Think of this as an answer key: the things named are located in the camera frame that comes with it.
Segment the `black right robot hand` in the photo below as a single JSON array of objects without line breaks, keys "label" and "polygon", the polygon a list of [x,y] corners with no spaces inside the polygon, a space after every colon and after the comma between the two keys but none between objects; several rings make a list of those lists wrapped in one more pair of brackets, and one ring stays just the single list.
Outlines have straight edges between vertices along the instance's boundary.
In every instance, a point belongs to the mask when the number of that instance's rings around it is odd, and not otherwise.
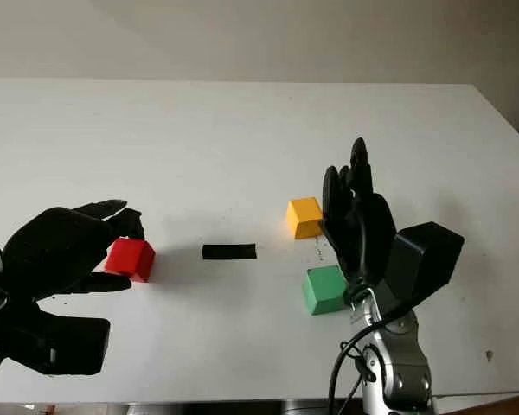
[{"label": "black right robot hand", "polygon": [[364,140],[352,145],[348,165],[327,168],[320,226],[346,280],[344,301],[383,278],[396,227],[385,198],[373,187]]}]

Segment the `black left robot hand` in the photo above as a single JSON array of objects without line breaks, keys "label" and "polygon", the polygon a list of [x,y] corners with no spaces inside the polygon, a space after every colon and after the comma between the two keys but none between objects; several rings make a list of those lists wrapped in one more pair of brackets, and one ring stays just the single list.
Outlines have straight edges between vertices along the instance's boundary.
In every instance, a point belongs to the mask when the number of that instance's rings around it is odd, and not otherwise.
[{"label": "black left robot hand", "polygon": [[32,301],[131,288],[128,277],[95,268],[117,239],[144,239],[141,215],[122,200],[43,211],[5,244],[1,288],[11,297]]}]

